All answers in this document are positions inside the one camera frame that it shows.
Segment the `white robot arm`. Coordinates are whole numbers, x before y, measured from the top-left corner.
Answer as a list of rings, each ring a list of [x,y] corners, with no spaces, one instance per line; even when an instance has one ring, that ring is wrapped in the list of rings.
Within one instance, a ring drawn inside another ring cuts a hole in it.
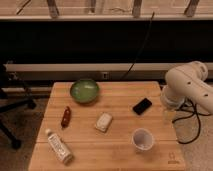
[[[165,74],[166,85],[161,91],[161,103],[167,110],[174,110],[189,99],[213,114],[213,87],[205,83],[207,76],[208,68],[200,61],[171,68]]]

